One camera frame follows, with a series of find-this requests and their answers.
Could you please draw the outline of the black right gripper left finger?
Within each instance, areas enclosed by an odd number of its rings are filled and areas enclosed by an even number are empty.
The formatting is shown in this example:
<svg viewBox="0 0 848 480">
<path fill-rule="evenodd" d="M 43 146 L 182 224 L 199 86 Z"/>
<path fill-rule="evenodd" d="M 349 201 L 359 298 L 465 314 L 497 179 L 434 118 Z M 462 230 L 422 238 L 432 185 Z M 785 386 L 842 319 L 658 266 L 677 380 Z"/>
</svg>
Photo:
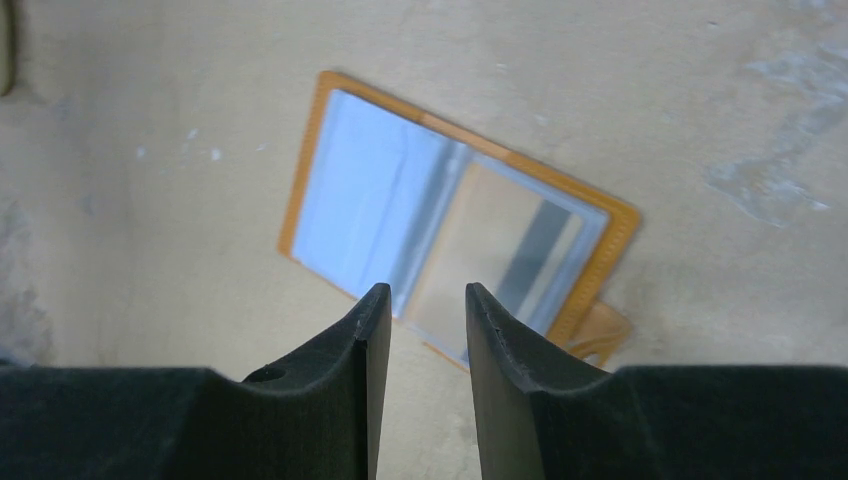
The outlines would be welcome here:
<svg viewBox="0 0 848 480">
<path fill-rule="evenodd" d="M 391 290 L 241 381 L 210 368 L 1 370 L 5 479 L 372 479 Z"/>
</svg>

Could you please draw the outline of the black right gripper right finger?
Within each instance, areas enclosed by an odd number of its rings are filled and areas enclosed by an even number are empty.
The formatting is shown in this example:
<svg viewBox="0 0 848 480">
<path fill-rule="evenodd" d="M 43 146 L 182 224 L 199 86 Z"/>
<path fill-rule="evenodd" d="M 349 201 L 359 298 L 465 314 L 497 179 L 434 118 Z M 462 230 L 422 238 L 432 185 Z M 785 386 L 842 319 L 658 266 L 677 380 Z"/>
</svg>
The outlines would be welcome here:
<svg viewBox="0 0 848 480">
<path fill-rule="evenodd" d="M 608 373 L 481 284 L 466 332 L 486 479 L 843 479 L 847 371 L 637 365 Z"/>
</svg>

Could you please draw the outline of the orange leather card holder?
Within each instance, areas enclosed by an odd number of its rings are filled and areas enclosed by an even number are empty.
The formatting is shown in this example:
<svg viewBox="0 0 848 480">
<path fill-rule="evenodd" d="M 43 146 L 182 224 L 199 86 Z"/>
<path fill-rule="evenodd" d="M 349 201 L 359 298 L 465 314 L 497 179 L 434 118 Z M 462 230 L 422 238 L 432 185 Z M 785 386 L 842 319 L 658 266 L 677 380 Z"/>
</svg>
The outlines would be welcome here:
<svg viewBox="0 0 848 480">
<path fill-rule="evenodd" d="M 351 76 L 324 71 L 315 94 L 279 251 L 352 298 L 391 287 L 392 314 L 416 293 L 448 205 L 477 158 L 567 192 L 608 216 L 551 330 L 555 345 L 603 365 L 631 323 L 599 293 L 637 231 L 627 202 Z"/>
</svg>

